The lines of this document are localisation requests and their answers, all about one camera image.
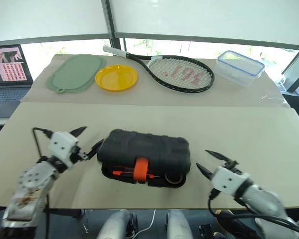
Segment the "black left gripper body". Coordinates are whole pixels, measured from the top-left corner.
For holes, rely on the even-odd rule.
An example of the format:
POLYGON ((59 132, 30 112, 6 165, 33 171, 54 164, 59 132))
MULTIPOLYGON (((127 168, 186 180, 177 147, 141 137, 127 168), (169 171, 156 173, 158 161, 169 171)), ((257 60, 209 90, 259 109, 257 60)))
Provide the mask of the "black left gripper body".
POLYGON ((70 151, 69 159, 72 163, 77 163, 78 161, 87 161, 89 160, 89 156, 81 152, 81 148, 79 146, 73 146, 70 151))

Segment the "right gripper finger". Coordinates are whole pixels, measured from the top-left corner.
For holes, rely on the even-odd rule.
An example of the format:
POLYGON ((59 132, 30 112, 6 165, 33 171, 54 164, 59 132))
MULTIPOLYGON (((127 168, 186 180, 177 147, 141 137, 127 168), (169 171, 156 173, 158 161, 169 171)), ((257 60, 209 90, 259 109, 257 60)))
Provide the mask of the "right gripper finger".
POLYGON ((196 163, 196 166, 197 166, 198 170, 202 173, 203 176, 205 176, 208 180, 212 179, 213 172, 211 172, 210 170, 208 170, 207 168, 205 168, 204 166, 202 166, 199 163, 196 163))
POLYGON ((219 159, 219 160, 222 160, 222 161, 225 161, 225 162, 229 162, 230 159, 218 152, 215 152, 215 151, 211 151, 211 150, 205 150, 207 153, 209 153, 210 155, 214 156, 215 158, 219 159))

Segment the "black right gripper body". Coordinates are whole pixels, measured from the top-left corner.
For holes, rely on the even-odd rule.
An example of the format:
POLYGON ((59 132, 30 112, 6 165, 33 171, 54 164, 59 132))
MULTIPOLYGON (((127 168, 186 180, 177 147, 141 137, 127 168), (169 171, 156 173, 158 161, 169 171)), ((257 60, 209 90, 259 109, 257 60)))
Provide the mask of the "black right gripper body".
POLYGON ((236 160, 228 159, 226 160, 225 164, 223 165, 224 168, 228 169, 229 171, 236 173, 236 174, 242 174, 242 171, 240 171, 236 166, 239 163, 236 160))

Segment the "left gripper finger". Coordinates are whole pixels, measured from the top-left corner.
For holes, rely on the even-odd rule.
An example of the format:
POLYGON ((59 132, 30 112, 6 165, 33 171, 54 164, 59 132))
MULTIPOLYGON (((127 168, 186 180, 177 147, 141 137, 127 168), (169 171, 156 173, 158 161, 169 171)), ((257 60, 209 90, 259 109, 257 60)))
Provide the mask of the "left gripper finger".
POLYGON ((91 148, 91 150, 86 153, 87 155, 87 159, 90 160, 95 154, 97 154, 99 148, 101 147, 102 143, 103 143, 104 139, 99 140, 96 144, 94 144, 91 148))
POLYGON ((69 133, 74 137, 78 137, 86 128, 86 126, 82 126, 70 131, 69 133))

